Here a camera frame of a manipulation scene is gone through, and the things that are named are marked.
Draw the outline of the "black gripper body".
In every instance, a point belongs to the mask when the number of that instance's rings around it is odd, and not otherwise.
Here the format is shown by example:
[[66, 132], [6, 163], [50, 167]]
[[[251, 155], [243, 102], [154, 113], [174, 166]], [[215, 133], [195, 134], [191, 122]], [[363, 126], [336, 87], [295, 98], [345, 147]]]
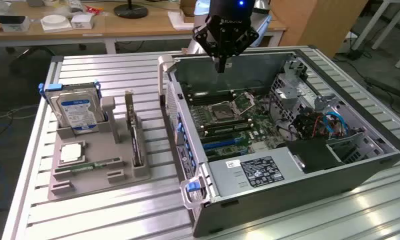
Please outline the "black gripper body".
[[251, 15], [253, 0], [212, 0], [207, 17], [207, 31], [212, 41], [204, 48], [211, 57], [237, 56], [255, 41]]

